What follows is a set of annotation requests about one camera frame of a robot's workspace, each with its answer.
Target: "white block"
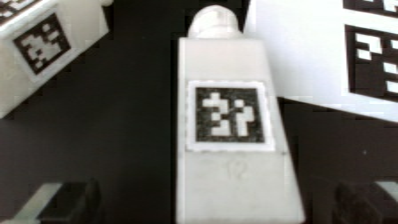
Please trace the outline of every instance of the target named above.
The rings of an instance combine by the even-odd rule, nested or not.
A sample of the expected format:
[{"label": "white block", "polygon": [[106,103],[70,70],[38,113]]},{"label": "white block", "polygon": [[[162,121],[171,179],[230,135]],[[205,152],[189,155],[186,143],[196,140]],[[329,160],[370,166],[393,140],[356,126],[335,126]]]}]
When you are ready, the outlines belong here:
[{"label": "white block", "polygon": [[0,2],[6,4],[0,15],[0,117],[4,117],[107,34],[109,26],[102,8],[106,2],[98,0],[0,0]]},{"label": "white block", "polygon": [[397,4],[395,0],[253,0],[246,35],[264,40],[273,56],[278,95],[398,121],[398,97],[388,90],[395,68],[385,66],[395,60],[388,52],[397,51],[398,19],[385,8],[345,8],[351,2],[356,7],[356,2],[376,7],[385,2],[390,8]]},{"label": "white block", "polygon": [[[230,22],[202,24],[207,13]],[[299,224],[305,211],[264,44],[239,34],[221,7],[200,12],[193,30],[180,39],[178,223]]]}]

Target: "white border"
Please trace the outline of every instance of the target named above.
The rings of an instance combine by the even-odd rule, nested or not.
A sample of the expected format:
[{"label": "white border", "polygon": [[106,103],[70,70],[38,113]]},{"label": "white border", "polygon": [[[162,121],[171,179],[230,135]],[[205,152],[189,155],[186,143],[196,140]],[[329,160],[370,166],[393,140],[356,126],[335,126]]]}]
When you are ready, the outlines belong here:
[{"label": "white border", "polygon": [[[59,4],[54,3],[49,7],[43,7],[43,8],[45,8],[45,10],[43,10],[42,14],[33,16],[35,19],[26,21],[24,26],[19,28],[19,30],[15,30],[10,33],[10,35],[6,37],[6,45],[8,45],[10,49],[11,49],[11,52],[15,52],[13,55],[15,55],[17,64],[20,65],[26,73],[29,74],[29,78],[31,78],[33,82],[47,82],[47,80],[58,74],[58,72],[61,71],[65,66],[70,64],[70,61],[72,61],[70,59],[75,58],[77,55],[79,55],[77,43],[74,41],[72,34],[68,32],[70,29],[66,27],[63,12],[61,12],[61,9],[59,9]],[[65,54],[61,55],[58,60],[54,61],[54,63],[49,65],[45,70],[36,74],[35,70],[33,70],[33,68],[29,66],[29,63],[26,61],[26,57],[24,57],[24,54],[20,52],[20,49],[19,49],[19,47],[15,45],[15,39],[33,29],[33,27],[42,23],[42,21],[49,18],[49,16],[52,14],[58,15],[61,28],[63,28],[63,31],[65,31],[65,35],[66,35],[66,39],[68,39],[68,42],[70,42],[72,49],[65,52]]]},{"label": "white border", "polygon": [[[196,88],[255,88],[258,91],[258,105],[262,114],[265,143],[219,143],[196,141]],[[187,151],[276,151],[276,140],[273,136],[271,108],[265,84],[257,81],[191,81],[187,97]]]}]

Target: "black background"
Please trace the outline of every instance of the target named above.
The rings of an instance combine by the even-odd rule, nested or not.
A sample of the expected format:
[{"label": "black background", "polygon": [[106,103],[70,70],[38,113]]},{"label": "black background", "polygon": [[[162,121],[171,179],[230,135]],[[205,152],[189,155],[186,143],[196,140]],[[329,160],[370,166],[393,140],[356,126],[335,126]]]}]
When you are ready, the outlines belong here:
[{"label": "black background", "polygon": [[[116,0],[113,33],[0,120],[0,219],[45,182],[102,183],[109,224],[175,223],[177,48],[194,14],[248,1]],[[398,176],[398,126],[281,99],[310,223],[340,180]]]}]

